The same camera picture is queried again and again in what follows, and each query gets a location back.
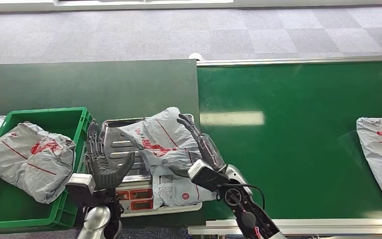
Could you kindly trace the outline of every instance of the wire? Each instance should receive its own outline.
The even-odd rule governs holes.
[[[239,187],[239,186],[242,186],[242,187],[249,187],[249,188],[255,188],[257,189],[257,191],[260,192],[261,194],[261,198],[263,199],[263,210],[266,209],[266,198],[264,197],[264,193],[263,191],[261,191],[261,189],[257,186],[254,186],[254,185],[251,185],[251,184],[231,184],[231,183],[225,183],[225,184],[222,184],[221,186],[228,186],[228,187]]]

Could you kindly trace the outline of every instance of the red label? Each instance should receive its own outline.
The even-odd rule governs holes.
[[[187,200],[188,198],[190,198],[190,195],[188,193],[182,194],[182,199]]]
[[[58,143],[52,139],[51,141],[46,142],[45,144],[42,144],[44,142],[39,141],[37,142],[32,148],[31,148],[31,153],[32,154],[37,154],[42,152],[44,149],[49,148],[52,152],[55,152],[55,150],[62,149]]]
[[[153,150],[153,154],[157,157],[162,157],[163,155],[167,154],[169,151],[177,150],[176,148],[163,148],[159,144],[153,145],[150,143],[150,140],[148,140],[148,139],[142,139],[141,141],[143,143],[144,148],[155,149],[155,150]]]

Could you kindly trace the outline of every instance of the qr code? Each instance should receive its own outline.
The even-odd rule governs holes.
[[[174,176],[173,175],[160,175],[159,176],[159,184],[162,183],[173,183]]]

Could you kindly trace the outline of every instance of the metal frame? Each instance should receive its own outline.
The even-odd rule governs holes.
[[[220,60],[220,61],[197,61],[197,67],[204,66],[250,66],[270,64],[301,64],[301,63],[331,63],[331,62],[365,62],[382,61],[382,56],[363,57],[327,57],[311,59],[257,59],[257,60]]]
[[[318,59],[265,59],[197,61],[198,67],[251,66],[270,64],[304,64],[330,62],[382,61],[382,56],[330,57]],[[301,235],[382,235],[382,219],[276,219],[273,220],[283,234]],[[241,235],[235,220],[206,221],[206,226],[191,226],[190,235]]]
[[[286,236],[382,235],[382,219],[276,219]],[[235,220],[206,221],[188,227],[190,235],[241,235]]]

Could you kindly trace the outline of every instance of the green plastic crate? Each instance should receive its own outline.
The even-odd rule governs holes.
[[[0,137],[24,121],[68,136],[77,145],[74,172],[85,172],[84,143],[92,119],[84,107],[12,111],[0,127]],[[0,179],[0,234],[67,230],[74,225],[77,211],[67,190],[51,204],[41,204]]]

